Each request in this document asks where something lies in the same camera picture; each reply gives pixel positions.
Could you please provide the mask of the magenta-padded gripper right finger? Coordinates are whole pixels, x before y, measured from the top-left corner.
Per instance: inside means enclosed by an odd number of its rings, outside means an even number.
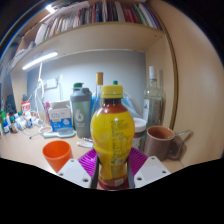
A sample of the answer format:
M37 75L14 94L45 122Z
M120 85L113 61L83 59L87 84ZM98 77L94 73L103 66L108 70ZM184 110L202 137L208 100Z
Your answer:
M135 189L168 176L170 172L156 156L147 157L132 148L127 159L127 174L129 187Z

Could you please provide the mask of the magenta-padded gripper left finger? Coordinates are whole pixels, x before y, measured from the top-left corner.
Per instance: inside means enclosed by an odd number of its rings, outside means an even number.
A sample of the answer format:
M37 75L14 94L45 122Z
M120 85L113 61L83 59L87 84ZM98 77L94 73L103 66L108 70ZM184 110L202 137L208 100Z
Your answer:
M69 159L57 175L83 188L96 189L99 175L99 159L91 149L79 159Z

